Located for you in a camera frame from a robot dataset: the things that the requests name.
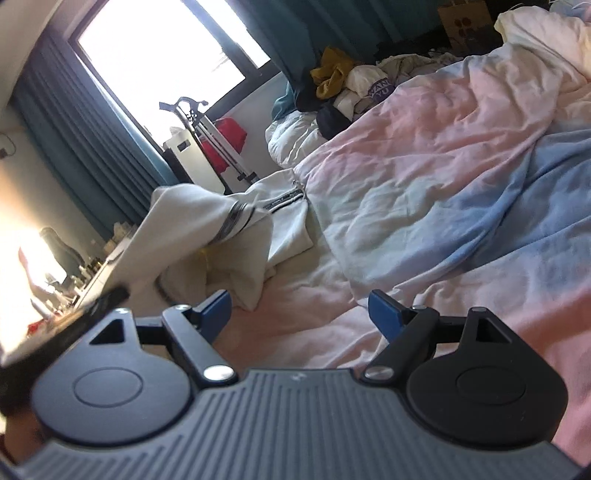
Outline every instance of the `gray gripper base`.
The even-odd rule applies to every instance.
[[[446,443],[397,393],[349,371],[254,370],[198,394],[151,440],[111,450],[50,442],[17,471],[30,480],[568,480],[579,467],[549,443],[510,452]]]

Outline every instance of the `cable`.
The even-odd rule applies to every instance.
[[[8,153],[5,148],[0,148],[0,159],[12,157],[17,152],[17,146],[7,134],[0,132],[0,135],[5,136],[12,145],[12,153]]]

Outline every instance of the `teal curtain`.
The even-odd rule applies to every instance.
[[[158,186],[178,183],[162,156],[52,30],[33,49],[12,103],[47,167],[105,239],[113,235],[115,222],[139,225]]]
[[[377,45],[440,25],[441,0],[228,0],[295,90],[327,46],[374,64]]]

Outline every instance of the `mustard yellow garment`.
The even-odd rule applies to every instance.
[[[316,96],[321,100],[338,95],[345,85],[349,72],[356,62],[338,48],[326,47],[320,60],[320,67],[310,72],[318,86]]]

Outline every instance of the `paper bag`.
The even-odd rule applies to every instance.
[[[452,44],[452,49],[465,53],[466,37],[476,30],[491,25],[491,14],[484,0],[452,0],[451,4],[437,9],[445,32]]]

